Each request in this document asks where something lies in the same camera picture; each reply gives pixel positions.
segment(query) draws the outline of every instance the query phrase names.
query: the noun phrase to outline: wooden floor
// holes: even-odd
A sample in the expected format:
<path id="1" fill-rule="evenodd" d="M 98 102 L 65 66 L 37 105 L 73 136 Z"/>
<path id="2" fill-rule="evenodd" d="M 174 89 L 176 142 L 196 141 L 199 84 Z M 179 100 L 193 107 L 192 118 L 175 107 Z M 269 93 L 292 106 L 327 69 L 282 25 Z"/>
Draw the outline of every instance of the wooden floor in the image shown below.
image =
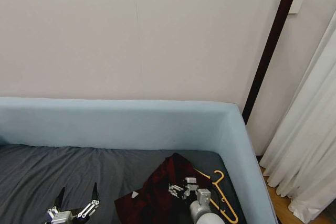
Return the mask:
<path id="1" fill-rule="evenodd" d="M 303 222 L 296 218 L 291 211 L 288 210 L 288 205 L 290 204 L 290 199 L 287 197 L 281 198 L 276 194 L 276 189 L 267 186 L 269 196 L 271 197 L 275 212 L 282 222 L 282 224 L 302 224 Z M 311 221 L 310 224 L 331 224 L 328 217 L 322 213 L 315 220 Z"/>

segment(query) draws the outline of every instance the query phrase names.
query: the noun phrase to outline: fabric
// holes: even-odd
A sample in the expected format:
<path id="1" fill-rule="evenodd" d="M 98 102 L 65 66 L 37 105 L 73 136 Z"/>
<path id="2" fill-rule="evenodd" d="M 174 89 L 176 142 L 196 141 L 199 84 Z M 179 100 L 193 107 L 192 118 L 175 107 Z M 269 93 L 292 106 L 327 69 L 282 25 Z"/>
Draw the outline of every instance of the fabric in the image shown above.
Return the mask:
<path id="1" fill-rule="evenodd" d="M 46 210 L 64 186 L 62 209 L 84 207 L 97 182 L 101 205 L 90 223 L 120 224 L 114 201 L 142 187 L 174 152 L 0 146 L 0 223 L 44 223 L 49 220 Z M 239 223 L 246 223 L 221 157 L 206 151 L 177 152 L 204 173 L 213 175 L 214 170 L 220 169 L 226 174 L 220 186 L 236 210 Z"/>
<path id="2" fill-rule="evenodd" d="M 123 224 L 178 223 L 180 201 L 168 192 L 169 184 L 182 185 L 185 177 L 196 177 L 201 188 L 211 189 L 212 182 L 197 172 L 192 164 L 174 153 L 151 174 L 143 187 L 132 198 L 132 193 L 115 201 Z"/>
<path id="3" fill-rule="evenodd" d="M 260 165 L 304 223 L 336 198 L 336 13 Z"/>

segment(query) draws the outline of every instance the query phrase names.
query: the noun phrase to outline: clothing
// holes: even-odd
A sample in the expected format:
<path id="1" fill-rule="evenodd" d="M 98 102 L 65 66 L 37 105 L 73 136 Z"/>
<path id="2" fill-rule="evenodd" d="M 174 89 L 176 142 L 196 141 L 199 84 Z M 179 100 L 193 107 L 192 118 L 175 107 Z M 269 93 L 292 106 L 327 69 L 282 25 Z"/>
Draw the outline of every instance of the clothing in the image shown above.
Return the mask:
<path id="1" fill-rule="evenodd" d="M 116 210 L 123 224 L 178 223 L 182 207 L 180 199 L 168 192 L 169 184 L 182 185 L 186 177 L 195 177 L 200 188 L 210 189 L 212 182 L 197 172 L 192 164 L 178 153 L 165 161 L 151 174 L 139 195 L 132 192 L 115 201 Z"/>

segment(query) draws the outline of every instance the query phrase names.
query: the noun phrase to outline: white curtain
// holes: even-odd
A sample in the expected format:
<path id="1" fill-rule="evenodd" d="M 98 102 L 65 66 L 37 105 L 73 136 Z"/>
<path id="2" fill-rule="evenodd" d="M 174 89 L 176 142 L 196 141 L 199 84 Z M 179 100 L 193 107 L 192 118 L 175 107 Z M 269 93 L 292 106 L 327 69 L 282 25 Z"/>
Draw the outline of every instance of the white curtain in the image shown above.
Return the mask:
<path id="1" fill-rule="evenodd" d="M 336 13 L 260 165 L 304 223 L 336 198 Z"/>

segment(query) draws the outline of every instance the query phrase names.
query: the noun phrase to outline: black metal frame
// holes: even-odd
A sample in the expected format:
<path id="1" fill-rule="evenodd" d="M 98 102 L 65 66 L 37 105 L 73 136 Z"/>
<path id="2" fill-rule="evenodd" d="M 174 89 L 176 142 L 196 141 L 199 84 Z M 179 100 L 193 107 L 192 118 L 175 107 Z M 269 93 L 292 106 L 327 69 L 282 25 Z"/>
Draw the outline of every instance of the black metal frame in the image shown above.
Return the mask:
<path id="1" fill-rule="evenodd" d="M 290 10 L 292 3 L 293 3 L 293 0 L 281 0 L 280 1 L 275 19 L 273 21 L 271 31 L 268 35 L 264 51 L 261 55 L 259 66 L 257 68 L 256 75 L 254 76 L 254 80 L 250 88 L 250 92 L 248 94 L 246 104 L 243 110 L 243 119 L 245 123 L 247 123 L 251 115 L 251 112 L 252 112 L 254 103 L 257 99 L 257 95 L 260 90 L 262 81 L 264 80 L 268 65 L 273 56 L 275 47 L 278 43 L 283 26 L 285 25 L 286 18 L 287 18 L 287 15 L 288 15 L 288 12 Z"/>

